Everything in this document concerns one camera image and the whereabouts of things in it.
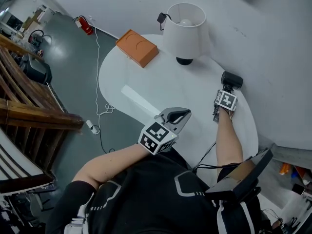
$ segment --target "orange box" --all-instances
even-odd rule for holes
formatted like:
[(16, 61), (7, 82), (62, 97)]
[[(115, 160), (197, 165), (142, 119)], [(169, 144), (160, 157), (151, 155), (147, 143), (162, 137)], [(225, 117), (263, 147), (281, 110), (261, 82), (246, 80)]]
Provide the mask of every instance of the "orange box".
[(155, 44), (131, 29), (116, 42), (116, 46), (142, 68), (159, 53)]

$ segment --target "concrete floor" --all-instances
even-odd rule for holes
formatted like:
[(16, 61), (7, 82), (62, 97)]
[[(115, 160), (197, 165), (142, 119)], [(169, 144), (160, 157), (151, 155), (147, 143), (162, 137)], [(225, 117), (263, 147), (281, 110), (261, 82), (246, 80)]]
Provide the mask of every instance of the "concrete floor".
[[(96, 36), (86, 35), (70, 17), (56, 14), (44, 28), (44, 59), (53, 75), (51, 85), (69, 113), (78, 114), (98, 124), (96, 115), (96, 75), (98, 46)], [(100, 44), (99, 65), (115, 46), (116, 40), (97, 32)], [(99, 112), (105, 111), (106, 100), (98, 90)], [(137, 142), (142, 124), (114, 110), (101, 116), (102, 141), (105, 150), (116, 150)], [(53, 166), (61, 189), (70, 183), (76, 172), (92, 158), (103, 154), (99, 135), (86, 126), (81, 134), (71, 133), (65, 140)]]

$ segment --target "power strip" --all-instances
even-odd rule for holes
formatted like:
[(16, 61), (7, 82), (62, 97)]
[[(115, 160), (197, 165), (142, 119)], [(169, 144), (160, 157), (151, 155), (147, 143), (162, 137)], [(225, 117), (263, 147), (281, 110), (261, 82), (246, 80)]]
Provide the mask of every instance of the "power strip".
[(97, 135), (98, 131), (96, 130), (96, 128), (92, 124), (91, 120), (87, 120), (86, 123), (87, 123), (88, 127), (90, 128), (90, 130), (92, 131), (92, 133)]

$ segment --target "fire extinguisher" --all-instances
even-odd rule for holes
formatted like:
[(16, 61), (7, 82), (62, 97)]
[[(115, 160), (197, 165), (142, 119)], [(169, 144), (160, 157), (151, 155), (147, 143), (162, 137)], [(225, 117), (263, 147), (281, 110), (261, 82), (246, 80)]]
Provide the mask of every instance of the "fire extinguisher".
[(78, 26), (78, 28), (83, 29), (83, 31), (87, 34), (87, 35), (91, 35), (93, 33), (93, 29), (90, 26), (90, 24), (88, 23), (88, 21), (86, 20), (86, 18), (84, 16), (79, 16), (73, 19), (75, 24)]

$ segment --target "white lamp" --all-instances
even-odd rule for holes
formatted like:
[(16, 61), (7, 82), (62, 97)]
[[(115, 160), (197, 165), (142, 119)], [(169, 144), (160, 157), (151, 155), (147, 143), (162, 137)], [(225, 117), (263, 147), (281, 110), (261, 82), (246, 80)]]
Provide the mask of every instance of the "white lamp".
[(189, 65), (205, 51), (202, 28), (206, 14), (194, 4), (177, 3), (168, 9), (167, 15), (163, 46), (178, 63)]

